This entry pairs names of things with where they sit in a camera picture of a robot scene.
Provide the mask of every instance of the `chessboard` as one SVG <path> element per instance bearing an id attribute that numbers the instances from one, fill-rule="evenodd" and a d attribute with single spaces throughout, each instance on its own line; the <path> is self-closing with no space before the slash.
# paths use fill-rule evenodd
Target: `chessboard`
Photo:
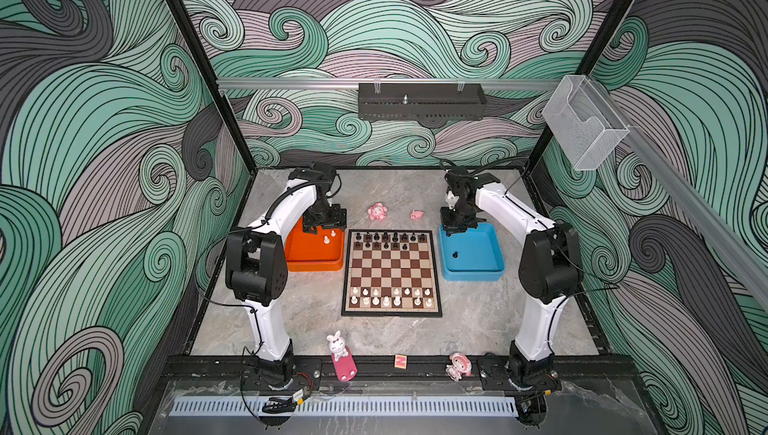
<path id="1" fill-rule="evenodd" d="M 349 230 L 341 315 L 442 317 L 431 231 Z"/>

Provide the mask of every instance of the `chessboard frame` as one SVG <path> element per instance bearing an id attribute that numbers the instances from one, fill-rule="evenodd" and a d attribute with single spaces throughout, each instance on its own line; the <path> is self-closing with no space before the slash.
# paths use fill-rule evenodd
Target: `chessboard frame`
<path id="1" fill-rule="evenodd" d="M 429 237 L 429 248 L 432 251 L 432 274 L 435 282 L 435 300 L 437 303 L 437 311 L 433 312 L 421 312 L 421 311 L 413 311 L 413 312 L 402 312 L 402 311 L 384 311 L 384 310 L 377 310 L 377 311 L 348 311 L 346 309 L 346 288 L 348 285 L 348 280 L 350 277 L 350 257 L 352 255 L 352 246 L 354 245 L 354 240 L 352 239 L 353 234 L 357 233 L 372 233 L 372 232 L 379 232 L 379 233 L 413 233 L 416 235 L 425 234 Z M 438 283 L 438 268 L 437 268 L 437 257 L 435 256 L 435 238 L 432 236 L 432 230 L 396 230 L 396 229 L 348 229 L 347 233 L 347 240 L 346 240 L 346 254 L 344 255 L 344 290 L 342 295 L 342 304 L 341 304 L 341 315 L 342 317 L 411 317 L 411 318 L 440 318 L 442 317 L 442 300 L 440 298 L 440 286 Z"/>

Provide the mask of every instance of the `wallpaper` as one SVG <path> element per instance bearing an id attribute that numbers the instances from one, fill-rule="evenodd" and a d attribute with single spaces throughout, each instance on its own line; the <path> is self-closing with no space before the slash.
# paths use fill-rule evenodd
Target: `wallpaper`
<path id="1" fill-rule="evenodd" d="M 768 265 L 768 0 L 636 0 L 594 75 Z M 592 305 L 670 433 L 764 433 L 768 315 L 620 145 L 575 172 L 552 143 L 536 181 L 580 232 Z"/>
<path id="2" fill-rule="evenodd" d="M 164 0 L 0 0 L 0 66 L 4 433 L 135 433 L 248 174 Z"/>
<path id="3" fill-rule="evenodd" d="M 220 77 L 560 78 L 610 0 L 184 0 Z M 261 166 L 524 158 L 547 95 L 490 92 L 478 122 L 363 122 L 357 93 L 231 90 Z"/>

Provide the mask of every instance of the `white mesh basket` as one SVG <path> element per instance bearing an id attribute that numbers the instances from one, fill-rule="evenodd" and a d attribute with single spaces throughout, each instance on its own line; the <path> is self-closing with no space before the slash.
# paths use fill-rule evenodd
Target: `white mesh basket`
<path id="1" fill-rule="evenodd" d="M 598 106 L 610 95 L 585 75 L 565 75 L 544 107 L 544 120 L 574 170 L 597 170 L 629 130 L 618 120 L 610 126 Z"/>

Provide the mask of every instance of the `pink pig toy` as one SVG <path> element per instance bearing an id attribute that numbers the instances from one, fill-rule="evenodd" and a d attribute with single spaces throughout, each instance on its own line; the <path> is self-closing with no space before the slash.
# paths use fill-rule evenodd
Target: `pink pig toy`
<path id="1" fill-rule="evenodd" d="M 386 218 L 386 207 L 379 201 L 368 209 L 368 218 L 381 221 Z"/>

